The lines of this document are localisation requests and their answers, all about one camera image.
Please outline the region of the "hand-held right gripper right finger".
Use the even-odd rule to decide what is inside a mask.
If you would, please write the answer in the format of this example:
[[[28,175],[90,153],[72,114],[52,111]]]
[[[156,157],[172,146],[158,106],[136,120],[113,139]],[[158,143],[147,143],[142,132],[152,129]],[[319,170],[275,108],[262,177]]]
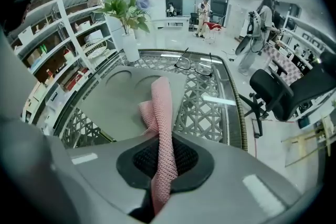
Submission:
[[[156,224],[263,224],[301,194],[285,177],[244,150],[175,132],[198,154],[195,166],[172,181]]]

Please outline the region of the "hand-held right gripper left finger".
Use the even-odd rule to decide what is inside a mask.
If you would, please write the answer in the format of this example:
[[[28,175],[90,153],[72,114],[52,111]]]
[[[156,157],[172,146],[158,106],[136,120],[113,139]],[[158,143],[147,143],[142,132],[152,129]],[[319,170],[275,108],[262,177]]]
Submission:
[[[110,205],[135,219],[153,219],[152,178],[158,164],[157,138],[69,150],[75,168]]]

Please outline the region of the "grey tray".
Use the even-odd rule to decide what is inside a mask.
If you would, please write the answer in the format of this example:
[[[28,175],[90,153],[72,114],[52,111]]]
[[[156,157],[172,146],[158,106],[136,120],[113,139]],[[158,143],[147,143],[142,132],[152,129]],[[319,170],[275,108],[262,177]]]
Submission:
[[[169,80],[172,121],[175,122],[184,97],[187,76],[148,68],[117,66],[82,101],[80,109],[116,141],[140,136],[147,127],[138,105],[151,99],[151,84],[159,77]]]

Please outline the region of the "pink cloth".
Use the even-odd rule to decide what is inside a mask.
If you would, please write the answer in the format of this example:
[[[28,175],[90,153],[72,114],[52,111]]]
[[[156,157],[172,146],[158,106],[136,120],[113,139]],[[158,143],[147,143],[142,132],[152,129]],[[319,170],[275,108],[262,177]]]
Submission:
[[[139,104],[139,110],[147,126],[145,135],[159,138],[158,163],[151,181],[151,197],[157,215],[170,198],[171,183],[178,177],[172,141],[172,94],[169,80],[159,77],[151,84],[149,101]]]

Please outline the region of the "red plastic storage bin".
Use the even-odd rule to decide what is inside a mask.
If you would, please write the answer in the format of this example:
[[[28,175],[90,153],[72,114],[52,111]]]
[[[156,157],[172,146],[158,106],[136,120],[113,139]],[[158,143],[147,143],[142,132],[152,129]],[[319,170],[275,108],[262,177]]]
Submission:
[[[64,89],[70,91],[76,83],[89,71],[88,68],[79,68],[70,79],[64,84]]]

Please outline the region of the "white shelving unit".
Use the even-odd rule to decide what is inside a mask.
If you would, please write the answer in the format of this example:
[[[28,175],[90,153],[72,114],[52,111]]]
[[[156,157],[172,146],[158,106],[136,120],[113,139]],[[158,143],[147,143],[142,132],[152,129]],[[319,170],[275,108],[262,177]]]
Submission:
[[[29,124],[55,127],[70,98],[117,52],[102,0],[50,0],[28,12],[22,26],[8,36],[14,54],[37,80],[21,113]],[[95,38],[109,38],[107,57],[88,60],[81,48]],[[70,90],[64,84],[79,69],[89,71]]]

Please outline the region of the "wicker glass-top coffee table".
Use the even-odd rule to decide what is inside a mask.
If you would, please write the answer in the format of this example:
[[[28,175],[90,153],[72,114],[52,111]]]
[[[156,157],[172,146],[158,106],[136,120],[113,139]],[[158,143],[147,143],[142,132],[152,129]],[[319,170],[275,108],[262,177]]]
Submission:
[[[174,67],[182,50],[141,49],[140,60],[130,63],[123,51],[115,52],[84,83],[63,108],[55,124],[54,135],[65,147],[76,148],[116,142],[97,127],[80,109],[82,101],[117,66],[148,68],[187,76],[184,97],[173,125],[174,130],[211,141],[248,149],[243,106],[229,68],[219,56],[212,56],[213,74],[195,72],[198,63],[210,64],[209,54],[188,51],[184,57],[190,70]]]

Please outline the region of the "black office chair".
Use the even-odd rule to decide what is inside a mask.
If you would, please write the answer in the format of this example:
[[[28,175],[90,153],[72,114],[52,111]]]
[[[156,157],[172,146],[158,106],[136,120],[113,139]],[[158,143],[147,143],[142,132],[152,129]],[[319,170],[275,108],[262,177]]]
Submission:
[[[280,76],[288,74],[284,68],[279,71],[266,72],[258,69],[250,78],[249,84],[254,90],[249,98],[239,95],[240,99],[248,104],[251,109],[244,114],[254,113],[258,126],[258,133],[254,138],[263,135],[262,119],[272,112],[281,122],[289,120],[296,109],[319,96],[336,89],[336,54],[328,51],[320,56],[321,62],[314,66],[300,79],[287,85]]]

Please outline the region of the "white ceramic vase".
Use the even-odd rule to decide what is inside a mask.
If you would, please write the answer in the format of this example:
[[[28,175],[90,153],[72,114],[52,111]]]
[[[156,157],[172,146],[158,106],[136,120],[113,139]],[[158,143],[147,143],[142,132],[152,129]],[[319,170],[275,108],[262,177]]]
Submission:
[[[134,34],[128,33],[122,35],[123,50],[128,62],[136,62],[140,59],[137,42]]]

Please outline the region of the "black-framed eyeglasses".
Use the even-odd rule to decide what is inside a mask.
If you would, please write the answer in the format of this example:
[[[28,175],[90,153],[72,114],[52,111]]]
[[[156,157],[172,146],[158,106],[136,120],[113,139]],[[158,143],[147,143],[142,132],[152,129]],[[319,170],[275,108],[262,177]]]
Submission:
[[[174,64],[174,67],[182,69],[182,70],[190,70],[191,69],[191,62],[189,59],[185,58],[184,55],[188,52],[188,48],[184,50],[182,55],[177,59]],[[212,61],[212,54],[209,53],[210,64],[198,63],[196,68],[194,69],[196,73],[211,77],[213,74],[213,61]]]

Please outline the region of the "pink checkered table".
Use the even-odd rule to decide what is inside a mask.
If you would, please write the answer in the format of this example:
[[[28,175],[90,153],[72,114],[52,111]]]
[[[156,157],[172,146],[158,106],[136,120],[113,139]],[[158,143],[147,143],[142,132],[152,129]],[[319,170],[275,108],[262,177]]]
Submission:
[[[285,81],[287,85],[291,85],[296,80],[302,77],[301,71],[299,68],[286,56],[284,56],[281,51],[275,48],[275,46],[267,43],[263,48],[263,55],[266,57],[266,63],[264,64],[263,69],[268,70],[268,67],[273,65],[275,66],[273,71],[278,70],[278,66],[274,61],[283,68],[286,73],[281,73],[280,76]]]

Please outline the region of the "white refrigerator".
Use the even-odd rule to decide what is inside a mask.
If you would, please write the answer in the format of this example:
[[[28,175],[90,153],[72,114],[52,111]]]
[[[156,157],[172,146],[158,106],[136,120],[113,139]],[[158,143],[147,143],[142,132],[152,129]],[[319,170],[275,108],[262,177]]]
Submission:
[[[105,15],[106,23],[109,28],[113,44],[117,51],[123,49],[122,34],[124,34],[123,27],[117,18]]]

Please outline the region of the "white table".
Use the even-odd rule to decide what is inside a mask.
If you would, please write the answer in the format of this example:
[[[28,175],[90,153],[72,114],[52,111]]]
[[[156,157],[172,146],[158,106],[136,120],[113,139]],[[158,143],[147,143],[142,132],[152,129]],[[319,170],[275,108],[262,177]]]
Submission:
[[[166,49],[185,46],[189,34],[189,17],[166,17],[152,20],[154,48]]]

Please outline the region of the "artificial flower bouquet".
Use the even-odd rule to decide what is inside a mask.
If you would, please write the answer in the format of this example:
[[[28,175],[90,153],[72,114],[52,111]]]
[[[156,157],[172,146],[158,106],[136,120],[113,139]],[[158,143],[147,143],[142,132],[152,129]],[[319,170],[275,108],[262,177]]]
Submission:
[[[102,0],[102,7],[97,13],[116,18],[125,34],[130,29],[140,29],[148,33],[148,20],[151,18],[150,9],[154,6],[154,0]]]

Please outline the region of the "red stool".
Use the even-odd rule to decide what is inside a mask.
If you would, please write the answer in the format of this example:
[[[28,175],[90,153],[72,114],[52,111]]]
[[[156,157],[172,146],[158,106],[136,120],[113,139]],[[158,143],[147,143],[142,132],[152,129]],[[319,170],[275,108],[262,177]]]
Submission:
[[[220,24],[211,22],[204,23],[204,37],[208,44],[214,44],[221,32],[222,26]]]

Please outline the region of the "white shelf with black devices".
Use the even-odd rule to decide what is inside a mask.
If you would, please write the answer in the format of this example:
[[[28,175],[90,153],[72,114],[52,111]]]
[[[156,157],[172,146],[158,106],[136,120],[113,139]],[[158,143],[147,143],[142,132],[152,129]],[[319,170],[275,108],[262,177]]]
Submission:
[[[302,71],[320,63],[323,52],[336,54],[336,40],[300,18],[287,14],[281,32],[279,43],[292,54]]]

